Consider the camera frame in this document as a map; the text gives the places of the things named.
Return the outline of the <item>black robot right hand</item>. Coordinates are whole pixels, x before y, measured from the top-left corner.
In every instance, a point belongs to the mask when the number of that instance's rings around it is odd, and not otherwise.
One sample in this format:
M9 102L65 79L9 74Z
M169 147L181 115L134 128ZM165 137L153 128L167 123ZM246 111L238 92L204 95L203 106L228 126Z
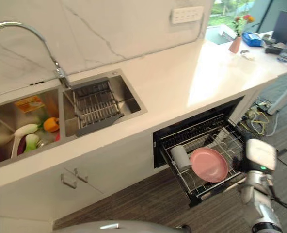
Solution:
M242 156L233 158L234 170L248 173L259 171L272 174L276 169L277 149L251 133L244 133L242 137Z

